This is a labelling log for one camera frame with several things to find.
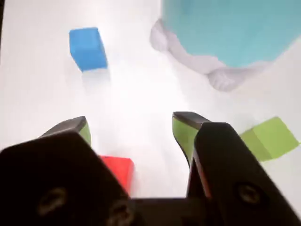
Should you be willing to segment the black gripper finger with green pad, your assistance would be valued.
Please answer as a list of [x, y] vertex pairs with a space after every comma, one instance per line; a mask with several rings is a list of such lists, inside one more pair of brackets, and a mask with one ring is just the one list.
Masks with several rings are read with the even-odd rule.
[[174, 112], [173, 136], [190, 168], [186, 196], [213, 207], [209, 224], [298, 226], [301, 221], [237, 132], [194, 112]]

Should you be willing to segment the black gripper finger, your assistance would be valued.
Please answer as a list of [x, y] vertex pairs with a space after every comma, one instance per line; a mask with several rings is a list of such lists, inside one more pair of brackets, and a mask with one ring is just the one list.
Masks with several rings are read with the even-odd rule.
[[0, 153], [3, 226], [131, 226], [126, 191], [91, 148], [84, 116]]

